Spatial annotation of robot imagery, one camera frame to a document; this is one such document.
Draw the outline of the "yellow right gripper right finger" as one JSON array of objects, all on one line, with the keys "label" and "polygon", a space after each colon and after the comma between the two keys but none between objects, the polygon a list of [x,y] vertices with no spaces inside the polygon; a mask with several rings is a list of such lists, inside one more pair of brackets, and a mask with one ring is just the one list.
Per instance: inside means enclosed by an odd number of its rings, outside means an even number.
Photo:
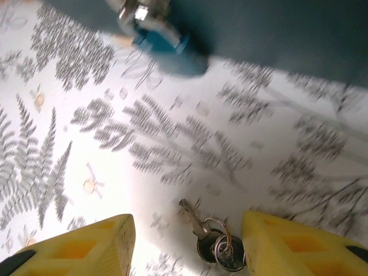
[{"label": "yellow right gripper right finger", "polygon": [[367,248],[330,232],[259,211],[243,213],[250,275],[367,275]]}]

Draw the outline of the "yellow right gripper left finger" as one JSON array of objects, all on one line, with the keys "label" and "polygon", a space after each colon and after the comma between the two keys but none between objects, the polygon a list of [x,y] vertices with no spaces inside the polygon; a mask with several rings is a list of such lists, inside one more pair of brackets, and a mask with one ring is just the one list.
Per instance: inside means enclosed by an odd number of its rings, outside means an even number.
[{"label": "yellow right gripper left finger", "polygon": [[129,275],[136,231],[120,214],[32,244],[1,262],[1,275]]}]

